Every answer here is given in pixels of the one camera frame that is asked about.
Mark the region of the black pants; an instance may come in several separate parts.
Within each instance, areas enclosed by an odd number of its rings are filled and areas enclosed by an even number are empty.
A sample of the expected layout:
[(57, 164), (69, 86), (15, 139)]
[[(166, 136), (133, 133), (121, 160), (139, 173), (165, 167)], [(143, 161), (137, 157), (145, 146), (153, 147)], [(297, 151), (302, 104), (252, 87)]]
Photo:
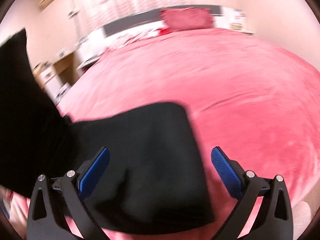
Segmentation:
[(192, 230), (214, 220), (199, 149), (184, 108), (153, 103), (72, 122), (37, 84), (25, 30), (1, 46), (1, 185), (29, 198), (39, 175), (77, 170), (103, 147), (110, 162), (85, 200), (106, 229), (139, 235)]

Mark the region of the white wooden cabinet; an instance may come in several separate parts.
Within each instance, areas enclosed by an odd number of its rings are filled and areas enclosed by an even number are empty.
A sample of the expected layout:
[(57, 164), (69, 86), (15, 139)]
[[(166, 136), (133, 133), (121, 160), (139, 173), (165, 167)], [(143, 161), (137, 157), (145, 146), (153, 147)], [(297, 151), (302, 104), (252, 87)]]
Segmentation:
[(57, 104), (63, 88), (78, 81), (75, 51), (67, 53), (55, 62), (39, 63), (33, 70), (33, 76), (42, 90)]

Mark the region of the pink bed blanket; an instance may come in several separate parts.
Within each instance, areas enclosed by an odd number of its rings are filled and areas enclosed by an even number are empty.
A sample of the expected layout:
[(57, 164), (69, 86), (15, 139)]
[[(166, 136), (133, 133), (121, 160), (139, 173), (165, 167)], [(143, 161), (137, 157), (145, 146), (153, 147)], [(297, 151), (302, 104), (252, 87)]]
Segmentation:
[(319, 71), (248, 35), (189, 30), (114, 49), (55, 106), (61, 116), (80, 122), (161, 102), (186, 112), (214, 220), (161, 235), (100, 226), (108, 239), (212, 239), (238, 202), (212, 164), (216, 146), (245, 171), (267, 179), (283, 176), (291, 208), (319, 180)]

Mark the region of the grey white bedside table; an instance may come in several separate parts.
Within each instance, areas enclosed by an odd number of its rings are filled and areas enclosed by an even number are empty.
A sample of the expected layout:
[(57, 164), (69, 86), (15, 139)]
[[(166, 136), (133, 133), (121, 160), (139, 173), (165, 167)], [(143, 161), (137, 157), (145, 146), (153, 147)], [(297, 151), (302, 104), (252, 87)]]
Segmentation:
[(105, 50), (105, 32), (103, 28), (95, 29), (83, 37), (77, 44), (76, 57), (79, 65), (76, 72), (82, 76), (89, 67), (95, 64)]

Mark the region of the pink floral crumpled cloth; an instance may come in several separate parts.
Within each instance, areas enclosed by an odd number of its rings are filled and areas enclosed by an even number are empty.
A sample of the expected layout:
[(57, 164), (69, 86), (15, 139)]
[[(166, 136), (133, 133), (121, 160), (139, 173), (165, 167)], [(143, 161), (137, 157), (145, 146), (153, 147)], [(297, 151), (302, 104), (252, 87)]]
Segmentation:
[(137, 41), (147, 40), (150, 38), (159, 37), (170, 33), (172, 33), (172, 31), (169, 28), (158, 28), (133, 34), (125, 33), (113, 39), (110, 38), (108, 40), (107, 47), (112, 49), (123, 48)]

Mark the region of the grey white headboard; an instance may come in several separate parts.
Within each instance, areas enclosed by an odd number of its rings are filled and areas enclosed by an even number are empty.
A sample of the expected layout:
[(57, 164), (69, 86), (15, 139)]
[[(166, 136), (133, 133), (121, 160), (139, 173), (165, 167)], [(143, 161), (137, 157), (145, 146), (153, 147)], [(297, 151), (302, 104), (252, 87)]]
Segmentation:
[[(210, 4), (189, 4), (189, 5), (175, 5), (169, 7), (170, 9), (185, 9), (189, 7), (195, 8), (208, 8), (212, 16), (223, 16), (223, 10), (220, 5), (210, 5)], [(133, 28), (139, 25), (157, 22), (161, 20), (160, 13), (164, 8), (156, 8), (143, 12), (139, 12), (133, 15), (125, 16), (119, 18), (113, 22), (107, 23), (102, 26), (105, 37), (109, 37), (121, 31), (129, 28)]]

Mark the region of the right bedside table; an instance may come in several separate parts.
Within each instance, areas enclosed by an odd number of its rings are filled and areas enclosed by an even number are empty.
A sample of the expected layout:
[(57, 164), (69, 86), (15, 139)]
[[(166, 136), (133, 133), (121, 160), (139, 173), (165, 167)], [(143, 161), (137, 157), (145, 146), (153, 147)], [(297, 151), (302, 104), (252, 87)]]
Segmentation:
[(237, 31), (248, 35), (255, 34), (254, 31), (247, 29), (246, 14), (241, 9), (223, 7), (221, 26), (225, 29)]

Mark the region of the dark red pillow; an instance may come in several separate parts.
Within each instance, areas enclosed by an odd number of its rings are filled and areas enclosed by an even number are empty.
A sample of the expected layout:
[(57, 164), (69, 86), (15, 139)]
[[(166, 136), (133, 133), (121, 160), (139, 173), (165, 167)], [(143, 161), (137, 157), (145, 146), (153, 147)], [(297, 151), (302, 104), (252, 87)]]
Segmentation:
[(208, 8), (165, 8), (159, 13), (170, 31), (208, 29), (214, 27), (214, 18)]

